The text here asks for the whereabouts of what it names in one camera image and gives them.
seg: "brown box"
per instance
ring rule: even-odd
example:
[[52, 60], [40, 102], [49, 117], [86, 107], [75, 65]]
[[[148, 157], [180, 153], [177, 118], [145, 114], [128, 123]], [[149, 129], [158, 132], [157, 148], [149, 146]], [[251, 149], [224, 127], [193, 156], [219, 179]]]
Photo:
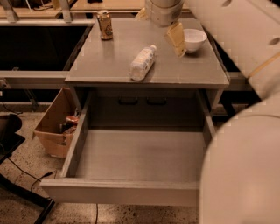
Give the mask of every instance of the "brown box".
[[54, 157], [67, 155], [74, 134], [60, 134], [60, 124], [73, 115], [76, 107], [69, 88], [62, 88], [34, 130], [34, 134]]

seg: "can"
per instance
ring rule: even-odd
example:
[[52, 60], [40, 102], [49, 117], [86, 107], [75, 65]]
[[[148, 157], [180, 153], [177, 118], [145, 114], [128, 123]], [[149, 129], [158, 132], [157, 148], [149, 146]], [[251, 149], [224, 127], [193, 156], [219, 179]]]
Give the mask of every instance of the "can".
[[97, 11], [97, 20], [101, 32], [101, 39], [112, 39], [113, 30], [111, 16], [108, 10]]

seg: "open drawer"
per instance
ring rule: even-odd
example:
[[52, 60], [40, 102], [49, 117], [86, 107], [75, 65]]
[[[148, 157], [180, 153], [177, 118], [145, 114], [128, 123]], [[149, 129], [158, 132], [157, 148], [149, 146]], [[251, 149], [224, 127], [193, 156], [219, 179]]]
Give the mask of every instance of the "open drawer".
[[57, 202], [196, 206], [213, 134], [199, 90], [95, 90], [60, 178], [41, 186]]

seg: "bottle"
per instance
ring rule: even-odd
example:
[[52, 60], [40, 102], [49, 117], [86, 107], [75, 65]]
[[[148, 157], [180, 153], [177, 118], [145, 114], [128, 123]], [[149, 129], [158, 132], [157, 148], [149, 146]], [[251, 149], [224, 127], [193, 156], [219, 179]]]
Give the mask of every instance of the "bottle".
[[145, 47], [132, 61], [129, 67], [129, 76], [134, 81], [141, 81], [149, 72], [156, 59], [157, 47], [154, 45]]

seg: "concrete floor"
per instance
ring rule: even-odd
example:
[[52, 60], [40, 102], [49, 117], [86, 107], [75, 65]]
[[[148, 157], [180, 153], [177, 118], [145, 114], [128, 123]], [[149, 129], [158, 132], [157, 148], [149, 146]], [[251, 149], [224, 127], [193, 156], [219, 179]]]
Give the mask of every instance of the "concrete floor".
[[[27, 111], [19, 115], [23, 127], [17, 133], [25, 137], [25, 141], [10, 157], [24, 171], [40, 178], [47, 172], [58, 171], [59, 176], [64, 163], [63, 158], [50, 157], [38, 138], [33, 136], [33, 130], [43, 116], [46, 108], [41, 107], [37, 112], [30, 112], [31, 106], [24, 107]], [[34, 179], [21, 172], [11, 161], [6, 159], [0, 164], [0, 173], [9, 181], [31, 189]], [[44, 197], [48, 195], [37, 183], [32, 190]], [[31, 202], [0, 188], [0, 223], [34, 223], [42, 208]], [[44, 223], [95, 223], [95, 204], [57, 203], [46, 217]], [[197, 207], [182, 206], [125, 206], [99, 205], [98, 223], [198, 223]]]

